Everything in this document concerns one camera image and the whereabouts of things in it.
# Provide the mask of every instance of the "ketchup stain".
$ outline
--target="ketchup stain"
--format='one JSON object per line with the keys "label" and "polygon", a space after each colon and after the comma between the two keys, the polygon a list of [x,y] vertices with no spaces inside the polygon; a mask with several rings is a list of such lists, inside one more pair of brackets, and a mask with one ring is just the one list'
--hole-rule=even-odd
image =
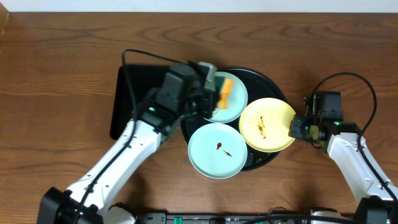
{"label": "ketchup stain", "polygon": [[260,120],[261,120],[261,121],[257,123],[257,127],[258,127],[259,130],[260,130],[261,136],[263,137],[263,139],[265,139],[265,138],[266,138],[266,134],[265,134],[265,132],[264,132],[265,126],[264,126],[264,121],[262,120],[262,116],[260,117]]}
{"label": "ketchup stain", "polygon": [[227,151],[225,151],[225,150],[223,150],[223,151],[225,152],[225,154],[226,154],[227,156],[232,157],[232,155],[231,155],[229,152],[227,152]]}

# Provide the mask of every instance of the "black tray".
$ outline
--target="black tray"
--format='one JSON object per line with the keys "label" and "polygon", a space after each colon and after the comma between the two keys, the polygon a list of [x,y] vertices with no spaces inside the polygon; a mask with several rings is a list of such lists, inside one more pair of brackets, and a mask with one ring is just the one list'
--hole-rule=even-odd
{"label": "black tray", "polygon": [[[220,70],[220,72],[231,73],[244,83],[248,90],[248,104],[261,98],[277,98],[287,103],[286,97],[279,87],[271,79],[259,72],[248,70],[246,68],[227,68]],[[240,117],[226,124],[239,131],[239,119]],[[181,130],[185,141],[188,143],[192,134],[198,128],[210,123],[211,122],[203,118],[181,120]],[[273,160],[279,154],[279,152],[260,152],[253,149],[248,144],[246,145],[248,146],[248,158],[241,171],[260,168]]]}

